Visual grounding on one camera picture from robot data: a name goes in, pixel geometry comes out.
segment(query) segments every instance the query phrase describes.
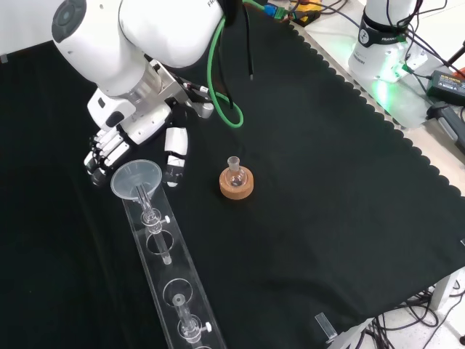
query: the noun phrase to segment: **electronic device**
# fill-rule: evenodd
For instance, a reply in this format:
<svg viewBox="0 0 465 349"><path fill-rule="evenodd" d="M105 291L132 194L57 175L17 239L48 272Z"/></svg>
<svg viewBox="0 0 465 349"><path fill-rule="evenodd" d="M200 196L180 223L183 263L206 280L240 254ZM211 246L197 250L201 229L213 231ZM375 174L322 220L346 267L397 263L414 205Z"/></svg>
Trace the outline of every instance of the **electronic device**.
<svg viewBox="0 0 465 349"><path fill-rule="evenodd" d="M428 109L427 119L437 119L457 148L465 153L465 123L460 120L450 105L445 102L435 103Z"/></svg>
<svg viewBox="0 0 465 349"><path fill-rule="evenodd" d="M465 106L465 79L434 71L426 88L426 95L450 104Z"/></svg>

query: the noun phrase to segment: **small glass bottle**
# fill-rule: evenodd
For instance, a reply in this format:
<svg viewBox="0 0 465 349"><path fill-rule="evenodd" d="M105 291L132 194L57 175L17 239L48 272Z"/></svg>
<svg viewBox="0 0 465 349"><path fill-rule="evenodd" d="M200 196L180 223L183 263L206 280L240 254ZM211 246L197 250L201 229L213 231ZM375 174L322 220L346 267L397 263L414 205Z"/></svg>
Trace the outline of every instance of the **small glass bottle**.
<svg viewBox="0 0 465 349"><path fill-rule="evenodd" d="M231 156L227 160L229 169L226 172L226 181L228 185L232 187L240 187L247 183L247 174L239 166L239 158L237 156Z"/></svg>

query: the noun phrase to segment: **scalloped edge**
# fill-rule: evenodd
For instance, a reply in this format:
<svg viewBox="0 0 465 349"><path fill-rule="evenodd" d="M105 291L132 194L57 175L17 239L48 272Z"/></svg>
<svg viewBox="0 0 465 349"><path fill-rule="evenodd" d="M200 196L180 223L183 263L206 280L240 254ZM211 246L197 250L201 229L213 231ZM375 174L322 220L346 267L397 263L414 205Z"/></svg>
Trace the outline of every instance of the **scalloped edge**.
<svg viewBox="0 0 465 349"><path fill-rule="evenodd" d="M306 31L303 27L297 25L296 23L289 23L286 30L289 30L295 35L303 45L308 48L310 51L315 51L317 57L322 60L325 65L327 64L328 70L334 74L338 79L342 79L344 85L350 87L352 93L354 93L360 101L365 103L368 107L373 108L373 113L375 116L378 116L380 121L389 125L389 128L392 128L392 131L402 136L403 142L408 145L409 148L419 157L420 161L426 165L427 170L433 171L438 176L438 182L442 185L447 186L448 190L454 192L462 199L465 199L465 193L462 193L459 188L450 184L449 178L441 174L440 168L436 167L431 159L423 154L423 151L420 147L415 146L415 143L412 139L408 137L405 133L409 129L398 124L392 116L378 103L376 100L367 93L349 74L346 72L328 53L324 50Z"/></svg>

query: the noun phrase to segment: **black tablecloth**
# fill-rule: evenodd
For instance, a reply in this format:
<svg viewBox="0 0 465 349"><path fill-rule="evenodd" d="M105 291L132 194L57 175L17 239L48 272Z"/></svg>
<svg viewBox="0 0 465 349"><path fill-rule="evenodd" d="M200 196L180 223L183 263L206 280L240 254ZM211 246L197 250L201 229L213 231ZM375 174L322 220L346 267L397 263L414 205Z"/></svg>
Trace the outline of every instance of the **black tablecloth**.
<svg viewBox="0 0 465 349"><path fill-rule="evenodd" d="M290 27L251 12L253 82L242 18L222 45L244 125L188 115L184 177L165 190L228 347L319 348L315 315L344 331L464 266L465 203ZM52 44L0 74L7 347L166 345L122 204L81 165L94 85ZM163 145L129 159L163 167ZM232 155L254 173L244 201L219 192Z"/></svg>

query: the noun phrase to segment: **power adapter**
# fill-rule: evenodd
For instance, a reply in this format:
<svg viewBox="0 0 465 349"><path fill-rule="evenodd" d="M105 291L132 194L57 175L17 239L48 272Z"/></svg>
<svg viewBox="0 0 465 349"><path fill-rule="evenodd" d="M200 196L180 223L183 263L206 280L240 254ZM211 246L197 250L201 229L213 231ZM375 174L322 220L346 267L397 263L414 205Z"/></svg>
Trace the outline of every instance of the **power adapter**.
<svg viewBox="0 0 465 349"><path fill-rule="evenodd" d="M426 95L450 104L465 106L465 79L434 71L426 88Z"/></svg>

